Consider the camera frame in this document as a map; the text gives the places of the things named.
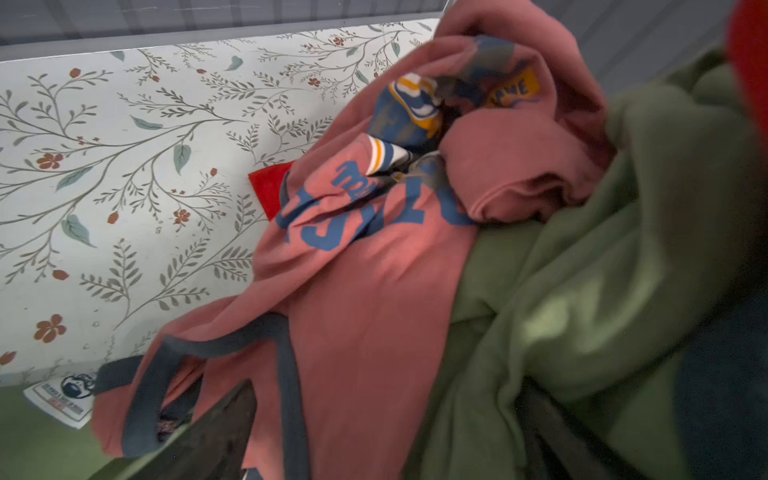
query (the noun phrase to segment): yellow and blue fabric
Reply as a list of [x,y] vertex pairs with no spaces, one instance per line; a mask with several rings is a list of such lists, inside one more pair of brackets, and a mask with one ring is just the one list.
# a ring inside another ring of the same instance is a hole
[[515,44],[479,35],[472,59],[452,76],[436,79],[408,73],[382,91],[368,127],[374,143],[369,174],[390,169],[404,155],[400,146],[416,154],[437,148],[444,124],[472,108],[514,108],[521,101],[537,101],[539,81],[533,67],[520,61],[512,67]]

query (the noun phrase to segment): floral pattern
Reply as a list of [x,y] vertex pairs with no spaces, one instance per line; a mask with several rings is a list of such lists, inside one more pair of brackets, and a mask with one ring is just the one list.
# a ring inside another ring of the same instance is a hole
[[42,340],[43,343],[53,342],[57,335],[64,335],[67,327],[61,324],[61,315],[51,316],[51,321],[43,320],[38,323],[38,331],[35,332],[35,340]]
[[166,322],[241,292],[266,228],[247,174],[301,156],[436,23],[14,62],[0,386],[141,354]]

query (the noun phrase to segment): yellow patch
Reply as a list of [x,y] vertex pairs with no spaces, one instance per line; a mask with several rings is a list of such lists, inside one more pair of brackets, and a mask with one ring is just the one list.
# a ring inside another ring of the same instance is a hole
[[486,107],[513,107],[516,101],[536,98],[540,86],[533,67],[494,88],[485,99]]

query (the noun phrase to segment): gray wall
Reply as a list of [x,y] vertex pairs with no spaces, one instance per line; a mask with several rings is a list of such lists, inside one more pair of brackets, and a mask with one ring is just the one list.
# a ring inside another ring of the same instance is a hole
[[537,0],[578,40],[608,93],[722,44],[736,0]]
[[[642,83],[720,44],[729,13],[736,3],[736,0],[534,1],[574,33],[587,65],[608,93]],[[100,48],[101,42],[83,44],[78,43],[79,38],[318,22],[286,25],[298,31],[332,28],[350,22],[340,20],[345,18],[368,17],[365,21],[373,22],[375,19],[371,16],[387,15],[386,21],[392,21],[391,15],[416,12],[437,17],[444,4],[445,0],[0,0],[0,45],[17,44],[0,47],[0,60]],[[265,28],[268,27],[229,33],[222,30],[220,35],[232,38],[231,35],[275,34],[260,31]],[[152,41],[158,42],[152,45],[164,45],[206,39],[190,37],[185,41],[163,35],[131,38],[143,43],[125,48],[147,46]],[[50,40],[75,42],[18,45]]]
[[445,0],[0,0],[0,45],[440,12]]

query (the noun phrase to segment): blue printed lettering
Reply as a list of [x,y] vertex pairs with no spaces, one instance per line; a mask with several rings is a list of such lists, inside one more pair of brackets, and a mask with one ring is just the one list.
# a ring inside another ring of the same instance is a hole
[[286,216],[283,216],[282,210],[275,216],[275,223],[277,223],[277,226],[282,229],[288,228],[288,226],[296,218],[298,218],[299,215],[306,211],[306,209],[314,207],[318,203],[318,200],[312,195],[308,194],[304,187],[301,187],[296,195],[299,197],[299,204],[296,206],[296,208],[294,208],[293,211],[291,211]]
[[341,186],[353,200],[363,198],[376,188],[376,182],[369,182],[368,177],[360,173],[356,162],[344,162],[336,171],[341,174],[331,184],[334,187]]
[[406,207],[402,209],[400,215],[392,223],[417,223],[424,224],[424,210],[416,210],[414,205],[422,194],[422,178],[406,178]]
[[425,174],[432,175],[437,171],[437,162],[435,162],[434,157],[427,157],[419,161],[419,168],[421,168]]
[[373,205],[365,205],[361,210],[362,225],[355,232],[355,240],[370,237],[384,228],[384,206],[378,212]]
[[440,200],[440,214],[446,222],[457,227],[473,224],[469,215],[458,211],[458,204],[451,187],[445,185],[440,187],[435,193],[438,200]]
[[317,234],[317,227],[306,226],[301,229],[301,239],[310,247],[329,252],[341,245],[341,238],[344,235],[344,226],[348,216],[349,212],[345,212],[338,217],[332,218],[324,237]]

